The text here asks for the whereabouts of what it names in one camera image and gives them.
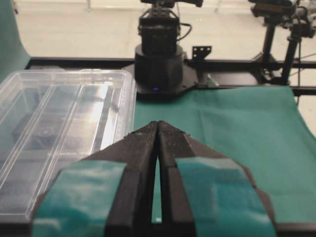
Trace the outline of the left gripper black left finger green tape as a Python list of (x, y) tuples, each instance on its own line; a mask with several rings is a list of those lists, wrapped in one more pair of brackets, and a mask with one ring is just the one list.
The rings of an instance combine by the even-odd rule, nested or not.
[(62, 168), (37, 204), (34, 237), (142, 237), (151, 223), (158, 123)]

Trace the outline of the left gripper black right finger green tape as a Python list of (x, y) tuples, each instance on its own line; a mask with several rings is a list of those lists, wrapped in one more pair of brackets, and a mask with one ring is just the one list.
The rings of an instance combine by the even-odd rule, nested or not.
[(177, 237), (274, 237), (272, 202), (250, 170), (158, 122), (163, 218)]

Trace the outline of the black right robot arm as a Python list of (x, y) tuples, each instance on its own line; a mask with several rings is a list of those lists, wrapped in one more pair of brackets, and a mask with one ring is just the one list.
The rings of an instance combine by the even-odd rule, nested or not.
[[(141, 43), (135, 48), (134, 75), (140, 95), (170, 98), (197, 84), (179, 45), (181, 22), (172, 0), (153, 0), (139, 18)], [(273, 237), (268, 196), (250, 171), (159, 121), (162, 227), (168, 237)]]

